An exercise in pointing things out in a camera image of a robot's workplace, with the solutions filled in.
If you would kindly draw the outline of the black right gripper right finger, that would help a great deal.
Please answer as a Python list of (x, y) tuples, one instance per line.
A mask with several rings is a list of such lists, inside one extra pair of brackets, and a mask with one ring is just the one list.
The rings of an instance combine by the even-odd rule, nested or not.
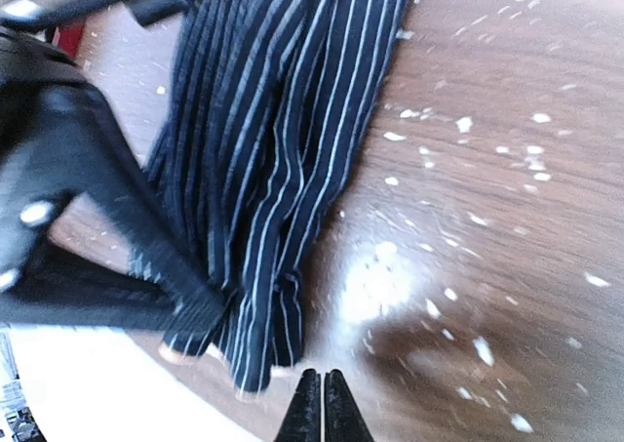
[(326, 441), (373, 442), (350, 387), (337, 369), (326, 373), (324, 408)]

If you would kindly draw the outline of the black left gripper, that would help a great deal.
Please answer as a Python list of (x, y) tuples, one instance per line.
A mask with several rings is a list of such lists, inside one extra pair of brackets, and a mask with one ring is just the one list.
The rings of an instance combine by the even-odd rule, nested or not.
[[(144, 281), (54, 244), (89, 196), (156, 269)], [(1, 32), (1, 318), (9, 324), (207, 332), (225, 310), (179, 242), (103, 93), (65, 53)]]

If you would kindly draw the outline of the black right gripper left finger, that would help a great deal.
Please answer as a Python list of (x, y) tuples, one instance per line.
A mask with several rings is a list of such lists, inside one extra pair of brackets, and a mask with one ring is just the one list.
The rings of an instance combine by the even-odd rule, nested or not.
[(282, 420), (275, 442), (321, 441), (321, 376), (305, 370)]

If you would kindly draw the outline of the black striped underwear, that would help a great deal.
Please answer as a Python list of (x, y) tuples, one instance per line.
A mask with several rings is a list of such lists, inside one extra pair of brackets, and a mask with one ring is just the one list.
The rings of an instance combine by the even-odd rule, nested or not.
[(301, 264), (347, 182), (410, 0), (195, 0), (145, 172), (225, 296), (209, 331), (165, 345), (223, 354), (259, 393), (303, 353)]

